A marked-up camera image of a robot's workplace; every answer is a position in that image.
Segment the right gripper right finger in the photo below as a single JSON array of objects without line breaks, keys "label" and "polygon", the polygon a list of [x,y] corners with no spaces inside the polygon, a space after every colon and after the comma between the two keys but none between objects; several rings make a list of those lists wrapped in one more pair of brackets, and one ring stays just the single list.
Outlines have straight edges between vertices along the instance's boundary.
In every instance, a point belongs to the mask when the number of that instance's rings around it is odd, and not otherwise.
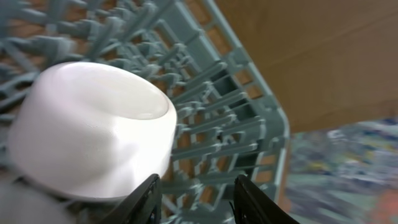
[{"label": "right gripper right finger", "polygon": [[234,181],[233,214],[236,224],[299,224],[242,174]]}]

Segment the grey bowl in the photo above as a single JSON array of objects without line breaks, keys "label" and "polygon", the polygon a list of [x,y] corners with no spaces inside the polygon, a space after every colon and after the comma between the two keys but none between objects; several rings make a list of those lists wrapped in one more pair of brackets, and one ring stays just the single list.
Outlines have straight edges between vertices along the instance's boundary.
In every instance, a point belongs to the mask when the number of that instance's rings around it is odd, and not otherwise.
[{"label": "grey bowl", "polygon": [[7,155],[54,194],[114,200],[166,173],[176,125],[173,103],[147,80],[100,63],[61,63],[33,83]]}]

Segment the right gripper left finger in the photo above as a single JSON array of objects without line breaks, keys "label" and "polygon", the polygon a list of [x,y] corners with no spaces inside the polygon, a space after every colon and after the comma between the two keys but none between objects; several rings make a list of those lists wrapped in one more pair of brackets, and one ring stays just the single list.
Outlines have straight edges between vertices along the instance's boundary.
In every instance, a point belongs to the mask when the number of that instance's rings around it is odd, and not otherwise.
[{"label": "right gripper left finger", "polygon": [[152,174],[99,224],[160,224],[161,206],[160,177]]}]

